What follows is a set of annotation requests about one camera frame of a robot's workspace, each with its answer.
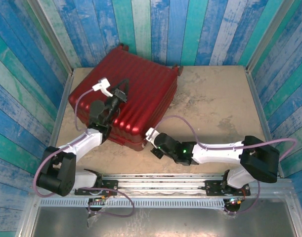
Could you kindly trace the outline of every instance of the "red suitcase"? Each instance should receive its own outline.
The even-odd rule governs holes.
[[[99,79],[106,77],[112,88],[128,78],[128,101],[120,107],[121,112],[114,121],[109,140],[141,151],[146,144],[146,131],[161,120],[175,95],[177,76],[181,74],[182,67],[171,69],[128,53],[128,49],[120,45],[110,51],[68,100],[75,110],[77,99]],[[105,101],[106,96],[101,92],[91,92],[79,102],[77,116],[85,124],[89,120],[89,105],[94,100]]]

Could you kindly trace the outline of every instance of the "blue wooden wall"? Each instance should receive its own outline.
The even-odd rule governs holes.
[[[252,72],[274,139],[298,139],[282,162],[302,203],[302,0],[295,0]],[[278,144],[284,152],[290,144]]]
[[[282,0],[39,0],[71,65],[119,42],[164,65],[247,65]]]
[[[67,79],[27,0],[0,0],[0,237],[12,237]]]

